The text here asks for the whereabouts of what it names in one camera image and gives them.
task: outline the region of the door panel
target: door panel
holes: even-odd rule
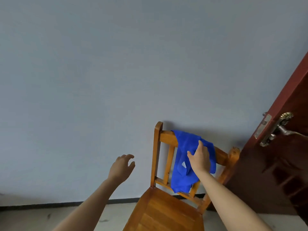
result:
[[[294,116],[284,127],[308,136],[308,54],[265,114],[271,115],[271,120],[243,148],[227,187],[256,212],[298,213],[305,219],[308,217],[308,138],[285,136],[276,130],[276,137],[269,145],[260,146],[285,112]]]

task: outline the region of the blue cloth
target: blue cloth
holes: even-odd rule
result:
[[[177,192],[188,193],[191,186],[199,179],[191,168],[187,156],[187,151],[190,151],[191,154],[194,155],[197,150],[199,140],[201,140],[203,145],[208,148],[210,154],[210,163],[211,163],[210,173],[215,173],[216,172],[215,148],[213,143],[210,143],[202,139],[200,136],[177,130],[174,130],[173,132],[178,141],[178,148],[172,172],[171,188],[175,193]]]

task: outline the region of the wooden chair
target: wooden chair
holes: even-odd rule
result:
[[[205,195],[203,199],[195,197],[200,181],[192,186],[189,193],[178,193],[197,204],[197,209],[155,187],[156,184],[159,184],[172,190],[168,179],[174,149],[178,146],[174,133],[162,129],[163,123],[158,122],[154,130],[151,186],[139,199],[123,231],[204,231],[202,214],[210,205],[211,200],[208,195]],[[170,145],[164,178],[156,177],[160,142]],[[217,163],[225,166],[218,181],[226,183],[231,175],[231,168],[239,158],[240,151],[233,147],[227,154],[215,147],[215,153]]]

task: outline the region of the person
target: person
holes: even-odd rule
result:
[[[187,156],[228,231],[272,231],[247,204],[208,172],[209,153],[201,141],[195,154],[192,155],[188,151]],[[93,231],[111,194],[132,173],[135,162],[130,165],[128,162],[133,158],[130,154],[118,157],[110,168],[108,178],[54,231]]]

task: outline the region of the door lock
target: door lock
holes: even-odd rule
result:
[[[275,125],[273,125],[273,128],[271,131],[265,135],[264,139],[260,142],[260,146],[266,147],[270,144],[272,140],[275,139],[276,134],[281,132],[283,135],[292,135],[297,134],[304,136],[298,132],[295,131],[288,131],[284,126],[290,121],[290,119],[294,117],[294,115],[291,112],[286,112],[280,115],[280,118],[276,121]]]

